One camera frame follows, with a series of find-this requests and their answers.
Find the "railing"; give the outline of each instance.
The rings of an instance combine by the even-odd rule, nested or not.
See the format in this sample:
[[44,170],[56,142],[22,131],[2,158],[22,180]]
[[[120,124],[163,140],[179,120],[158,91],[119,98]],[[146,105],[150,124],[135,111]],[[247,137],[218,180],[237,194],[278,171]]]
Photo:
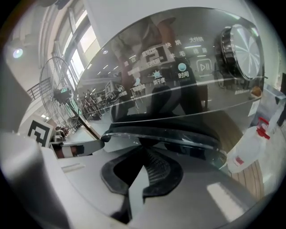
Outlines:
[[27,90],[27,93],[32,98],[31,102],[39,98],[41,96],[41,93],[44,94],[50,90],[50,79],[49,78],[43,80],[40,83],[36,84],[35,86]]

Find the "fan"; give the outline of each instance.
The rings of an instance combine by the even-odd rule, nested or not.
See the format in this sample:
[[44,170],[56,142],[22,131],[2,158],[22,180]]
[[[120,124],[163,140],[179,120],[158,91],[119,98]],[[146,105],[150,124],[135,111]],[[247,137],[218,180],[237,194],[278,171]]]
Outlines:
[[57,125],[66,129],[79,121],[79,108],[73,99],[75,85],[76,79],[62,58],[52,57],[42,68],[39,87],[43,105]]

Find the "wooden floor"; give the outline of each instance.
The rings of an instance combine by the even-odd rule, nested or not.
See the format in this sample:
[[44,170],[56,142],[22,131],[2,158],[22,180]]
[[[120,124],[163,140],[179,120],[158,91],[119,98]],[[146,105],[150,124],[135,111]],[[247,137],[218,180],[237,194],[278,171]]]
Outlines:
[[[225,152],[229,152],[243,135],[237,125],[224,111],[205,114],[204,122],[219,135],[222,149]],[[246,187],[257,201],[264,196],[262,174],[258,161],[240,173],[229,173],[229,175]]]

